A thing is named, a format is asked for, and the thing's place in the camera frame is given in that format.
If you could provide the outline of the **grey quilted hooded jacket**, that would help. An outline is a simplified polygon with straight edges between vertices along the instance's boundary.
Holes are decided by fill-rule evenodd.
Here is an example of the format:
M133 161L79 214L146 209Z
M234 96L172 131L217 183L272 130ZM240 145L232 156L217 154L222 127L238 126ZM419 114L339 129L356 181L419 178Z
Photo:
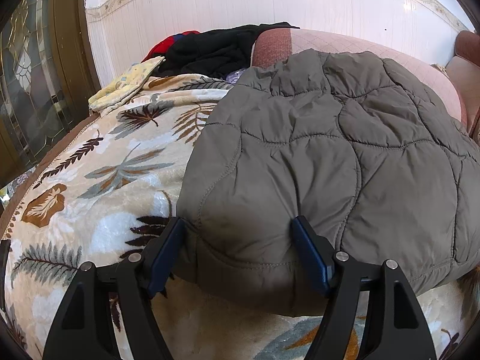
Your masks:
M176 213L174 273L241 306L324 312L291 242L299 215L358 261L396 260L420 294L479 264L479 146L396 61L308 49L219 101Z

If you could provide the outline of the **leaf patterned bed blanket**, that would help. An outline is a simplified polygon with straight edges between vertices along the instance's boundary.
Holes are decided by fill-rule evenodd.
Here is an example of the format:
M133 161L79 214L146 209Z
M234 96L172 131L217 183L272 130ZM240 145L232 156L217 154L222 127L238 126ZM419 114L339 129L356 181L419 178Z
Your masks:
M7 207L2 314L22 353L43 357L81 264L104 267L143 252L179 216L194 145L233 86L196 74L151 78L126 104L59 143L58 154L19 188ZM436 353L446 359L479 320L479 262L418 300ZM151 308L175 359L302 359L325 313L241 306L173 269Z

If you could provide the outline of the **yellow patterned cloth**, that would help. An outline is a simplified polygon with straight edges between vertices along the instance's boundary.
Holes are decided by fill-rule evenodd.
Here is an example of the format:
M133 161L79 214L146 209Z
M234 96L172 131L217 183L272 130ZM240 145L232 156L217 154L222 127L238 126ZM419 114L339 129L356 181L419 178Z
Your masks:
M158 56L132 65L88 100L90 113L99 113L104 116L126 104L142 89L154 69L163 62L164 57Z

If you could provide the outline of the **brown door with glass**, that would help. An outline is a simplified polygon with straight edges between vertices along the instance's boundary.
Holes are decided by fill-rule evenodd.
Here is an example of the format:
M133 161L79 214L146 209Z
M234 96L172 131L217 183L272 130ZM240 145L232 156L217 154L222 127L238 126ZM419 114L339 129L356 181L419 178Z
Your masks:
M84 0L1 0L1 184L39 164L99 89Z

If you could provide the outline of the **pink pillow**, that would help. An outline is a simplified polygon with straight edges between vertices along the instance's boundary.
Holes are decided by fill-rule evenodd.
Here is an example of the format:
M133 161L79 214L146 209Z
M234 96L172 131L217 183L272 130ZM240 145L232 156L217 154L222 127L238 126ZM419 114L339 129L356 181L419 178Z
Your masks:
M461 31L447 74L460 97L461 121L473 137L479 121L479 35Z

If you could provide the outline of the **red and blue garment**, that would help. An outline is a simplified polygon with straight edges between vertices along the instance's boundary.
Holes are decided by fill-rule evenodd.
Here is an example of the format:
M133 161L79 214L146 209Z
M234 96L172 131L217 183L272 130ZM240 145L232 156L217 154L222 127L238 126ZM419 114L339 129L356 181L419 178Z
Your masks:
M193 30L193 31L185 31L182 33L177 33L174 35L171 35L169 37L166 37L163 39L161 42L157 43L155 46L153 46L150 51L147 53L147 55L144 57L142 62L145 62L149 59L152 59L154 57L157 57L159 55L164 56L167 52L168 49L178 40L184 38L187 35L191 34L199 34L199 31Z

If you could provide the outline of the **pink folded quilt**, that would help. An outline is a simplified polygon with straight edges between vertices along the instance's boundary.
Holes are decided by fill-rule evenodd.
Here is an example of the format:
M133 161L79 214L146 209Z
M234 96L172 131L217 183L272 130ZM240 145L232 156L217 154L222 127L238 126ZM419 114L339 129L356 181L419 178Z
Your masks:
M267 68L290 55L314 49L325 53L370 51L404 66L442 99L450 116L467 125L465 104L450 79L435 67L389 47L355 37L296 28L276 28L262 33L251 53L251 65Z

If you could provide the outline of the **black garment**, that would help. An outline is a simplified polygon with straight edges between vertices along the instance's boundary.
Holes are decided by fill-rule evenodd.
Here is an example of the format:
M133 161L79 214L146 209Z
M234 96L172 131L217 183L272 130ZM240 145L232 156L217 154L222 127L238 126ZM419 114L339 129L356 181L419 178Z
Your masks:
M253 45L262 33L291 27L287 22L247 24L187 35L168 49L153 75L200 74L223 79L231 72L250 67Z

